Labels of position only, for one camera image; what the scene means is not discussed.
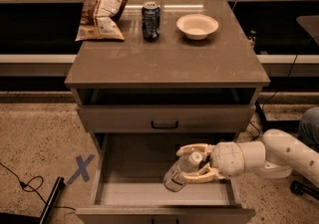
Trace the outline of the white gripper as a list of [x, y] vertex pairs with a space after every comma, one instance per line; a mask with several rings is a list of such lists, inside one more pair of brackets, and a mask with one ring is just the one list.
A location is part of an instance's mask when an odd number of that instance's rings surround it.
[[178, 157], [185, 156], [190, 162], [210, 161], [200, 170], [184, 173], [187, 183], [208, 183], [238, 176], [244, 172], [245, 162], [240, 146], [235, 142], [220, 142], [215, 147], [212, 144], [195, 143], [182, 146], [177, 152]]

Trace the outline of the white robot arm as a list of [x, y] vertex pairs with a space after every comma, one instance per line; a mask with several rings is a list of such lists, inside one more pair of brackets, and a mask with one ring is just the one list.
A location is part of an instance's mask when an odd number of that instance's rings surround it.
[[283, 178], [295, 170], [319, 187], [319, 153], [279, 129], [270, 129], [260, 140], [250, 142], [188, 144], [182, 146], [176, 155], [193, 152], [201, 153], [206, 165], [184, 177], [189, 183], [230, 179], [244, 173], [254, 173], [263, 178]]

